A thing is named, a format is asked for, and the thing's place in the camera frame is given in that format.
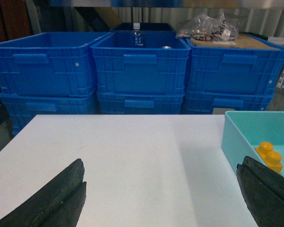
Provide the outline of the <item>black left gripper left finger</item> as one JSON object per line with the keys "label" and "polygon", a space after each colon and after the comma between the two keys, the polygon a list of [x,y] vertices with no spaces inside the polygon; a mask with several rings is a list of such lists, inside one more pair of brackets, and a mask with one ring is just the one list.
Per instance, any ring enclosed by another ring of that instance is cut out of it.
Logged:
{"label": "black left gripper left finger", "polygon": [[75,227],[86,200],[85,168],[78,158],[0,219],[0,227]]}

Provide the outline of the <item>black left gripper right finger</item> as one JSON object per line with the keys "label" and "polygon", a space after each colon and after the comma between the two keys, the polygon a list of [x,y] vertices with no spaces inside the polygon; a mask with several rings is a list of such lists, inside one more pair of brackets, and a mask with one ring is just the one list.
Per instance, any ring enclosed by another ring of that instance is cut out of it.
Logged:
{"label": "black left gripper right finger", "polygon": [[259,227],[284,227],[284,177],[245,156],[237,165],[241,194]]}

